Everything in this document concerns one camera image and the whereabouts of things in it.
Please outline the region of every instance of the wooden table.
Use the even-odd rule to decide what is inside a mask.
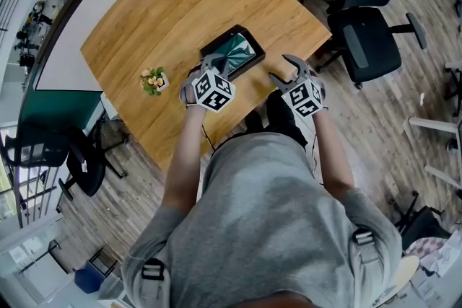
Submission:
[[[289,78],[294,69],[283,53],[308,58],[330,37],[296,0],[117,0],[82,46],[104,93],[162,170],[185,113],[181,82],[200,60],[200,48],[236,24],[249,29],[266,59],[234,81],[236,97],[222,112],[207,113],[204,127],[216,143],[274,89],[270,71]],[[159,66],[170,86],[152,97],[139,86],[139,75]],[[203,138],[202,152],[208,150]]]

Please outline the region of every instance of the small flower pot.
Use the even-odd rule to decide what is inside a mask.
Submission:
[[[162,79],[164,80],[164,84],[161,87],[157,88],[157,91],[161,92],[163,89],[165,89],[168,86],[168,79],[167,76],[165,76],[165,73],[162,72],[160,74],[162,76]]]

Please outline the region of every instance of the table leg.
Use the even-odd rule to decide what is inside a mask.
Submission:
[[[436,168],[429,166],[428,164],[424,167],[424,170],[430,173],[431,175],[438,177],[439,179],[447,182],[448,184],[454,186],[457,189],[462,189],[461,185],[454,180],[450,175],[444,173],[443,171],[437,170]]]
[[[457,125],[451,122],[442,122],[440,120],[425,120],[424,118],[411,117],[409,123],[413,126],[432,128],[434,130],[457,133]]]
[[[462,61],[445,63],[446,69],[462,69]]]

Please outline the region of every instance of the laminate floor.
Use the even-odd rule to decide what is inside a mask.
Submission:
[[[403,66],[366,83],[362,91],[354,88],[341,62],[321,75],[357,186],[392,220],[396,220],[396,214],[388,199],[396,199],[406,209],[412,190],[417,190],[421,194],[417,208],[426,204],[446,210],[441,220],[446,229],[461,218],[462,202],[454,196],[453,187],[431,177],[423,167],[431,164],[458,178],[456,154],[445,150],[450,135],[412,127],[408,119],[415,116],[455,121],[453,102],[443,100],[449,80],[444,63],[461,60],[459,20],[453,3],[454,0],[391,0],[383,7],[389,25],[406,23],[406,13],[414,13],[426,32],[428,49],[420,50],[411,34],[397,35]],[[305,0],[305,6],[326,23],[324,0]],[[320,50],[308,62],[315,66],[328,57],[329,53]],[[264,107],[258,110],[264,115]],[[299,124],[309,141],[310,156],[313,125]],[[104,127],[103,142],[117,140],[118,126],[123,124]],[[238,126],[235,132],[242,129]],[[69,269],[79,268],[101,246],[122,261],[160,204],[165,176],[140,145],[131,139],[109,153],[108,158],[127,169],[129,176],[119,180],[107,171],[94,197],[88,198],[74,186],[74,202],[61,201],[64,229],[58,242],[62,249],[55,256]],[[202,171],[208,161],[209,155],[204,156]],[[315,172],[319,176],[319,166]]]

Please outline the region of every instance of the cable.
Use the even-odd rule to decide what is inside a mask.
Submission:
[[[316,144],[317,137],[318,137],[318,134],[315,133],[315,139],[313,140],[313,147],[311,148],[311,157],[313,158],[313,161],[315,162],[315,165],[313,167],[313,173],[316,171],[316,167],[318,166],[318,161],[315,158],[315,144]]]
[[[214,147],[214,145],[212,144],[212,141],[210,140],[209,136],[207,135],[207,132],[205,132],[204,125],[202,125],[202,132],[204,133],[205,138],[207,139],[207,141],[209,142],[210,146],[212,147],[212,150],[215,152],[215,147]]]

